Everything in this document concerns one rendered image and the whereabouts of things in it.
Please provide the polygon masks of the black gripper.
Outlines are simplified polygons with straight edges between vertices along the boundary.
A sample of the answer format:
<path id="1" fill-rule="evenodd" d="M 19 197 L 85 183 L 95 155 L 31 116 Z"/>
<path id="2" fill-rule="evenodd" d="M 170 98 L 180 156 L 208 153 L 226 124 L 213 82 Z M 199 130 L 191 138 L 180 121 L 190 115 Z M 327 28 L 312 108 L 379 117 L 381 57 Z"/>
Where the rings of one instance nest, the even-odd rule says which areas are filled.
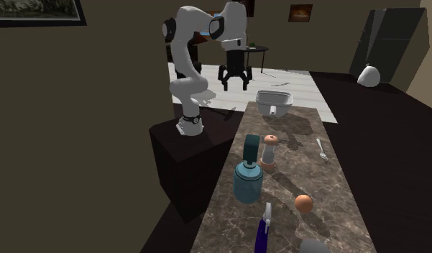
<path id="1" fill-rule="evenodd" d="M 231 74 L 239 74 L 243 81 L 243 90 L 247 90 L 247 86 L 252 79 L 252 68 L 244 67 L 244 51 L 229 50 L 226 52 L 226 66 L 219 66 L 218 80 L 224 87 L 224 91 L 228 91 L 228 79 Z"/>

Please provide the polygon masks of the round black side table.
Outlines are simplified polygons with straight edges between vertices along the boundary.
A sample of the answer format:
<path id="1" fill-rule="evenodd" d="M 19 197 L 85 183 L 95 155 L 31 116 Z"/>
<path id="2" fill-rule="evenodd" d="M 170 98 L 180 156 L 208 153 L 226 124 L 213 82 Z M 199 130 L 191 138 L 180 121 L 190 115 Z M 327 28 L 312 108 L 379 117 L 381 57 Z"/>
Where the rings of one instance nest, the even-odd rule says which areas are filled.
<path id="1" fill-rule="evenodd" d="M 245 48 L 245 52 L 247 53 L 247 65 L 249 65 L 249 54 L 252 52 L 261 52 L 262 53 L 262 62 L 261 62 L 261 73 L 263 73 L 264 61 L 265 61 L 265 53 L 269 50 L 268 47 L 255 45 L 254 47 L 247 46 Z"/>

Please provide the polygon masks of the white rectangular basin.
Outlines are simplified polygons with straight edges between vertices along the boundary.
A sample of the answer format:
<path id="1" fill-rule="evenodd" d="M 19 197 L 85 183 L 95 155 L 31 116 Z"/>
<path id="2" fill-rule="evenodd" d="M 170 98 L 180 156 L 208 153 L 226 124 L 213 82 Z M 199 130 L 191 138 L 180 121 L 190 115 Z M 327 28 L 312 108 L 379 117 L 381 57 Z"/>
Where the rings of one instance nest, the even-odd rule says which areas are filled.
<path id="1" fill-rule="evenodd" d="M 257 92 L 257 109 L 263 116 L 284 116 L 293 105 L 293 96 L 288 92 L 266 91 Z"/>

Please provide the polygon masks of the wooden pepper grinder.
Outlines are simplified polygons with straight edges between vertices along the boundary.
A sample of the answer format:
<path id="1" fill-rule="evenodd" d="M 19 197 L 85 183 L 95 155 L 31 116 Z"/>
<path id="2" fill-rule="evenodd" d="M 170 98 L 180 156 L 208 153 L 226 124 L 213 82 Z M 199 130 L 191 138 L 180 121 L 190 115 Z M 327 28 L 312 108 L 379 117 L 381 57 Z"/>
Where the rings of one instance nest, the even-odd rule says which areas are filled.
<path id="1" fill-rule="evenodd" d="M 278 146 L 278 138 L 275 135 L 264 137 L 264 149 L 260 159 L 260 167 L 263 170 L 271 170 L 275 166 L 275 148 Z"/>

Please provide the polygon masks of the dark robot stand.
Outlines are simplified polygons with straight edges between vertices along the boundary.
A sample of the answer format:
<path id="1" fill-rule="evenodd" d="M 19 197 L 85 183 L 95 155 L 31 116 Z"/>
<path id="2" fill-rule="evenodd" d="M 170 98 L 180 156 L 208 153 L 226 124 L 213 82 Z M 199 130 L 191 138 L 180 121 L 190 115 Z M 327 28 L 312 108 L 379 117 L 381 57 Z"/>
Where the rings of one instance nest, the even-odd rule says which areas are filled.
<path id="1" fill-rule="evenodd" d="M 186 223 L 206 211 L 243 113 L 202 108 L 201 116 L 197 136 L 180 135 L 177 119 L 149 129 L 160 185 Z"/>

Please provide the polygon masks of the teal soap dispenser bottle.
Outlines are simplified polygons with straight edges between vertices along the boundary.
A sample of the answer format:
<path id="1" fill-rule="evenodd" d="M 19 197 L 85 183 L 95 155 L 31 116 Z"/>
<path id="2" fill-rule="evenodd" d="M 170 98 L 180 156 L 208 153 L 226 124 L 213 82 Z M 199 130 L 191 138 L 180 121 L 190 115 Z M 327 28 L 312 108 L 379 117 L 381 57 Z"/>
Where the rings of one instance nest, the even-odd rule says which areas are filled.
<path id="1" fill-rule="evenodd" d="M 242 203 L 254 203 L 262 191 L 263 169 L 257 164 L 260 137 L 247 134 L 243 158 L 234 171 L 233 194 Z"/>

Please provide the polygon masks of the silver fork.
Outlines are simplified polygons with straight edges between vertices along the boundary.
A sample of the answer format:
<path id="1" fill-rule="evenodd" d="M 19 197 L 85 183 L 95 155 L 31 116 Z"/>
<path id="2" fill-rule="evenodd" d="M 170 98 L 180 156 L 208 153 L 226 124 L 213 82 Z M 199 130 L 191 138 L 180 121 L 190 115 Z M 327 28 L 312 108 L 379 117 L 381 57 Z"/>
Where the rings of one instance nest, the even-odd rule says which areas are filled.
<path id="1" fill-rule="evenodd" d="M 318 143 L 318 146 L 319 146 L 319 148 L 320 148 L 320 157 L 321 157 L 321 159 L 326 163 L 326 164 L 331 164 L 331 162 L 329 161 L 329 159 L 328 159 L 328 157 L 326 156 L 326 153 L 325 153 L 325 150 L 324 150 L 324 148 L 323 148 L 323 145 L 322 145 L 322 143 L 321 143 L 321 140 L 319 139 L 319 138 L 317 138 L 316 139 L 316 141 L 317 141 L 317 143 Z"/>

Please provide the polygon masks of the white rounded bag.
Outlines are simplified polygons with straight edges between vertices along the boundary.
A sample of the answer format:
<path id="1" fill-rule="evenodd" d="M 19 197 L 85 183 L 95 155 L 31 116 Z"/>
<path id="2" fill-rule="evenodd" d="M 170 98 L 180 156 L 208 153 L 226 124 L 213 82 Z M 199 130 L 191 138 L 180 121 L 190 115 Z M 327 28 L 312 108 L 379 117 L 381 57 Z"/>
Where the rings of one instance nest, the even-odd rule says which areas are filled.
<path id="1" fill-rule="evenodd" d="M 367 65 L 357 78 L 357 83 L 364 87 L 375 87 L 380 83 L 381 75 L 374 66 Z"/>

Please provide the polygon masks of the orange ball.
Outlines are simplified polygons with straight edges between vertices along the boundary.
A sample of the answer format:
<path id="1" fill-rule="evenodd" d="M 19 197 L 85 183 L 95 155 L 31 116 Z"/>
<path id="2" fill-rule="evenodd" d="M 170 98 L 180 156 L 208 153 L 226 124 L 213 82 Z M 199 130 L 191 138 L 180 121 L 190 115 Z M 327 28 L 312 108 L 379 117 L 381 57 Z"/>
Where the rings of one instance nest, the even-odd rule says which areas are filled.
<path id="1" fill-rule="evenodd" d="M 301 213 L 310 213 L 313 209 L 313 200 L 309 195 L 298 195 L 294 204 Z"/>

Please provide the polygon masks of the dark door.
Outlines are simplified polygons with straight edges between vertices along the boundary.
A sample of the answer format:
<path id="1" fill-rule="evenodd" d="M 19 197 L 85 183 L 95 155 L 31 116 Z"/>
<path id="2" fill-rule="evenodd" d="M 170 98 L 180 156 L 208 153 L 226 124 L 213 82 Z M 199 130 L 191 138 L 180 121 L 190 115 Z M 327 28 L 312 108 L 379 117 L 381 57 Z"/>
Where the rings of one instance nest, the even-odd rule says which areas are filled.
<path id="1" fill-rule="evenodd" d="M 349 74 L 358 78 L 369 65 L 378 69 L 382 83 L 390 83 L 405 56 L 414 58 L 409 63 L 412 70 L 429 49 L 426 8 L 373 9 L 357 41 Z"/>

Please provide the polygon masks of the purple spray bottle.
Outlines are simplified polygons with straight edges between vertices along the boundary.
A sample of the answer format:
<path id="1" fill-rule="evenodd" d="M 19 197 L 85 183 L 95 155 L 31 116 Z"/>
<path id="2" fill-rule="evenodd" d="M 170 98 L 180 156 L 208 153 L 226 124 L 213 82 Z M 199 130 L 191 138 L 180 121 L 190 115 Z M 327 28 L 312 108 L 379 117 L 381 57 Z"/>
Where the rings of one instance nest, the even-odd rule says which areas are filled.
<path id="1" fill-rule="evenodd" d="M 257 236 L 254 245 L 254 253 L 267 253 L 268 232 L 272 219 L 272 204 L 266 202 L 265 212 L 257 230 Z"/>

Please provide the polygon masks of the grey rounded object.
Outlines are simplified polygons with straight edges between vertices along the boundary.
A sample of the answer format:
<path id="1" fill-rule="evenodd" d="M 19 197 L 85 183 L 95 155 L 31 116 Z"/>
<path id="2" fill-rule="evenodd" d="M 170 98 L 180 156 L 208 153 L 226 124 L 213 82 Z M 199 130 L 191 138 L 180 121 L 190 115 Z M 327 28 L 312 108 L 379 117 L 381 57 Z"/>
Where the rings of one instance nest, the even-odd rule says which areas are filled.
<path id="1" fill-rule="evenodd" d="M 304 239 L 298 253 L 331 253 L 331 250 L 322 242 L 315 239 Z"/>

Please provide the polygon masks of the black framed landscape picture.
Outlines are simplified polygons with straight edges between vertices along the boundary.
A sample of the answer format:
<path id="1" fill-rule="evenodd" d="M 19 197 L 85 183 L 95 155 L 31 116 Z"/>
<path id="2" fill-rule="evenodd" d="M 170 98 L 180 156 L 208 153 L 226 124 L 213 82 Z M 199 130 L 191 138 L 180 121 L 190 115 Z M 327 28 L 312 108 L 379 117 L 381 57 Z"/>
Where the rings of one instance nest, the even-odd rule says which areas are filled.
<path id="1" fill-rule="evenodd" d="M 86 25 L 79 0 L 0 0 L 0 28 Z"/>

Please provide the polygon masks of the orange wall picture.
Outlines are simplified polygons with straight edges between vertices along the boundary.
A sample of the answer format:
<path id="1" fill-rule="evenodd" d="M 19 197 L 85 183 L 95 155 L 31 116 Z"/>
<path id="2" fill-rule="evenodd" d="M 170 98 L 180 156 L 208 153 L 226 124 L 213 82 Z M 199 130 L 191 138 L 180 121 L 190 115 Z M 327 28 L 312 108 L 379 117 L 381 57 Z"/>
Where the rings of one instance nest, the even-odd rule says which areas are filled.
<path id="1" fill-rule="evenodd" d="M 309 22 L 311 19 L 312 4 L 291 4 L 289 22 Z"/>

